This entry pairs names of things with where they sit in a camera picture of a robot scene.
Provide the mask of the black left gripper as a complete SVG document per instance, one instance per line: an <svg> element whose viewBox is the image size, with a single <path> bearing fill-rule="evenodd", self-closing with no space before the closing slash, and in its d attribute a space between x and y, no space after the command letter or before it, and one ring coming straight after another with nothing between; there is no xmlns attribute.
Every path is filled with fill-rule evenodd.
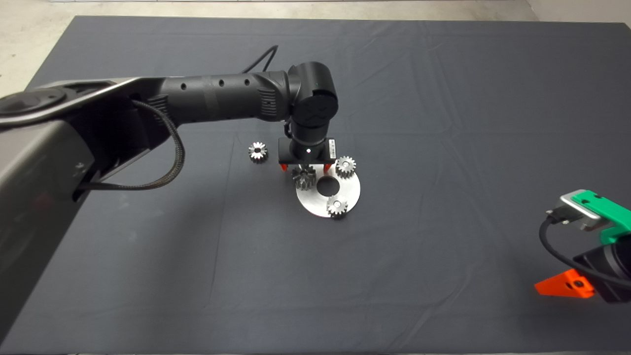
<svg viewBox="0 0 631 355"><path fill-rule="evenodd" d="M322 164L323 173L329 175L337 160L336 148L335 139L326 138L318 144L306 145L282 137L278 139L278 162L284 172L288 171L288 165Z"/></svg>

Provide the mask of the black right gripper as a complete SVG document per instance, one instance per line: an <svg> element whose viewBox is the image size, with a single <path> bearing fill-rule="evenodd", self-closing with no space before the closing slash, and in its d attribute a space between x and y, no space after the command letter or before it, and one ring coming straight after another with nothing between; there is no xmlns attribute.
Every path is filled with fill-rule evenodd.
<svg viewBox="0 0 631 355"><path fill-rule="evenodd" d="M575 256L574 261L607 276L617 277L624 281L631 280L630 247L604 245ZM588 299L597 293L607 303L631 301L629 289L586 276L575 269L536 283L535 290L542 296Z"/></svg>

